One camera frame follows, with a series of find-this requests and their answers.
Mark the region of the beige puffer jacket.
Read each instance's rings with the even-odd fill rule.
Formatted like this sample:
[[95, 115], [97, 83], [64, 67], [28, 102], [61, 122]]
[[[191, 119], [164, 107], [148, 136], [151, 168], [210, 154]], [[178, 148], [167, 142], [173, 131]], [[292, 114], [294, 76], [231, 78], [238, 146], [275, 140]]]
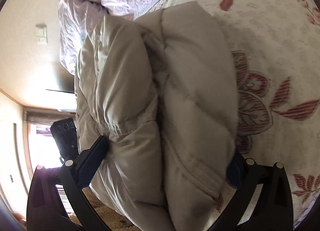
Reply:
[[235, 152], [234, 59], [198, 3], [106, 15], [76, 62], [79, 149], [110, 150], [90, 188], [141, 230], [204, 230]]

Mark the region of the white air conditioner unit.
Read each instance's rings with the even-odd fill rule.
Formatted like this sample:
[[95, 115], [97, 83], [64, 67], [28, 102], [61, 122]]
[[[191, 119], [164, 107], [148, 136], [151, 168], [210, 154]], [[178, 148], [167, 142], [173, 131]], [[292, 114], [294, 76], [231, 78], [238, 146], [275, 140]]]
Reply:
[[75, 109], [70, 109], [70, 108], [59, 108], [57, 110], [59, 112], [63, 112], [63, 113], [76, 113]]

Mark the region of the brown window curtain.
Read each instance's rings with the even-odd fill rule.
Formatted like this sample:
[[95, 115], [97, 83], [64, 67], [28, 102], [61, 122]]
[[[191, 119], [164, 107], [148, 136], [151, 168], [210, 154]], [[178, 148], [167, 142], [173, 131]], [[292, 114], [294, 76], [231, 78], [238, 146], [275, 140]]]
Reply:
[[24, 120], [27, 124], [38, 124], [51, 126], [54, 122], [68, 119], [76, 118], [75, 113], [60, 112], [60, 111], [25, 111]]

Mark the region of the beige patterned rug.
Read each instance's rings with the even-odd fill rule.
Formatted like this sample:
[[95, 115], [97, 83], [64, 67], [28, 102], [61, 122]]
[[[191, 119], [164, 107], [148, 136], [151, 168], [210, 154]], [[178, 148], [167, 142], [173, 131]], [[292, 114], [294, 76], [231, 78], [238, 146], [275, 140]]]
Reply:
[[104, 205], [89, 187], [82, 190], [91, 206], [113, 231], [140, 231], [129, 219]]

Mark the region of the left lilac pillow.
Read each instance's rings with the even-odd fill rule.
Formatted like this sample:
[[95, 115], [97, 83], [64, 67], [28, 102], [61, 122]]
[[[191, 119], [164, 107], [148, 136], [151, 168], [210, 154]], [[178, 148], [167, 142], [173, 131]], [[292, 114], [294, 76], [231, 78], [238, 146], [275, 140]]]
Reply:
[[72, 75], [88, 32], [108, 13], [127, 15], [137, 0], [59, 0], [60, 62]]

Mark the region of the floral bed sheet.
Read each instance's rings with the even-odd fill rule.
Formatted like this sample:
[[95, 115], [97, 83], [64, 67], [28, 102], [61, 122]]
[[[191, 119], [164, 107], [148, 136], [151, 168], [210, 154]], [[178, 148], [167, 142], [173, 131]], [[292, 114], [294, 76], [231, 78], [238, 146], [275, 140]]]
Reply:
[[298, 228], [319, 198], [319, 8], [313, 0], [196, 1], [215, 17], [235, 60], [236, 146], [260, 165], [284, 165]]

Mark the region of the white wall switch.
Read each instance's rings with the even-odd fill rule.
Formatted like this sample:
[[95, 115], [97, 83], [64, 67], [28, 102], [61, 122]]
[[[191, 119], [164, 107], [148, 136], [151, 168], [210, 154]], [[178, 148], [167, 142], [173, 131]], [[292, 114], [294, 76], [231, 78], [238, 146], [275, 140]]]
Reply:
[[47, 26], [45, 24], [36, 25], [36, 37], [39, 45], [48, 44]]

